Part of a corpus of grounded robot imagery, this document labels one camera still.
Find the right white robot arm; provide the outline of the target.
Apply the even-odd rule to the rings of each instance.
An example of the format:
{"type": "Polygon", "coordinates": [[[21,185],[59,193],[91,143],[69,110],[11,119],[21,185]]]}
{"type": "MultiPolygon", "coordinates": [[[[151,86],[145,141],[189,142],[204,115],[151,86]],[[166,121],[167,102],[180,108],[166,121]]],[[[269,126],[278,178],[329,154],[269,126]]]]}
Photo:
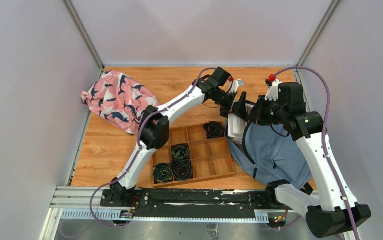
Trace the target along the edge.
{"type": "Polygon", "coordinates": [[[327,120],[316,111],[307,111],[303,87],[275,80],[267,94],[258,98],[250,120],[261,126],[283,125],[305,157],[318,189],[318,198],[314,198],[284,179],[273,181],[266,188],[267,206],[290,207],[305,218],[319,239],[346,232],[359,239],[358,227],[371,217],[371,210],[347,186],[330,149],[327,120]]]}

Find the white paper booklet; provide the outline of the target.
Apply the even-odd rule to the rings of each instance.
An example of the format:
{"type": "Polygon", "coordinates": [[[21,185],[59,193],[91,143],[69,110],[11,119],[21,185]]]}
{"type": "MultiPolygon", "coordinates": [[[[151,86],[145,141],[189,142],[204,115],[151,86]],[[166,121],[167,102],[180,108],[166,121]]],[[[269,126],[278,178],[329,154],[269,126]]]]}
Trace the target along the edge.
{"type": "Polygon", "coordinates": [[[228,138],[238,144],[243,144],[244,131],[248,122],[239,118],[233,113],[227,115],[227,136],[228,138]]]}

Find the blue grey backpack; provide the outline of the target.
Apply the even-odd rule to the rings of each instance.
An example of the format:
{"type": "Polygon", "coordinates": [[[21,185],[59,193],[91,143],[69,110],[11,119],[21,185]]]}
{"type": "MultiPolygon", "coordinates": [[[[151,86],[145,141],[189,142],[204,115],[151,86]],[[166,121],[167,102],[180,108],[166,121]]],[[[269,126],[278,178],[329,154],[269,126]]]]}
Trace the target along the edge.
{"type": "Polygon", "coordinates": [[[297,143],[282,125],[251,124],[242,145],[226,138],[233,159],[252,178],[264,185],[286,180],[301,189],[313,177],[310,167],[297,143]]]}

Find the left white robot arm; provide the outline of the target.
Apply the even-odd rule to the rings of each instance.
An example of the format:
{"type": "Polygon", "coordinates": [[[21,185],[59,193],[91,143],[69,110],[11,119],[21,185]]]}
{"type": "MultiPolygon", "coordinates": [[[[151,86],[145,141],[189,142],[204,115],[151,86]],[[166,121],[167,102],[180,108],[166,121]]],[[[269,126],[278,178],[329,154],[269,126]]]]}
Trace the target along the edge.
{"type": "Polygon", "coordinates": [[[151,156],[165,146],[170,138],[170,127],[190,109],[208,100],[223,108],[231,109],[236,96],[234,90],[222,90],[226,82],[234,81],[232,75],[221,67],[212,68],[212,74],[199,74],[180,95],[161,106],[144,110],[136,146],[119,175],[109,184],[113,200],[121,207],[133,200],[138,178],[151,156]]]}

